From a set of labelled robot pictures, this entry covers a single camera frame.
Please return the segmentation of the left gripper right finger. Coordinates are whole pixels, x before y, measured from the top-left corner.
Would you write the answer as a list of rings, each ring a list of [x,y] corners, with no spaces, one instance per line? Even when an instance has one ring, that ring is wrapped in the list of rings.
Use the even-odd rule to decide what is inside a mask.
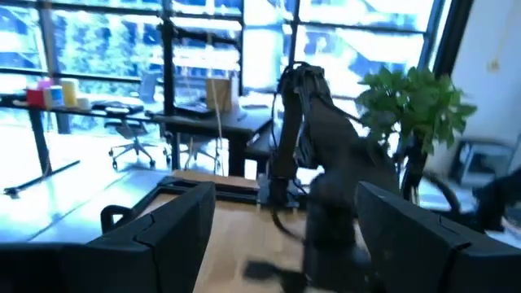
[[[356,210],[388,292],[520,293],[520,250],[359,182]]]

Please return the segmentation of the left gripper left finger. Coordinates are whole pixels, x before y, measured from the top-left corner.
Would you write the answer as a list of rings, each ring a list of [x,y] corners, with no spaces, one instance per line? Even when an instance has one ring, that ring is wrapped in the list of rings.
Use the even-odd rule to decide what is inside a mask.
[[[85,244],[1,246],[3,292],[191,292],[212,230],[215,185],[203,182]]]

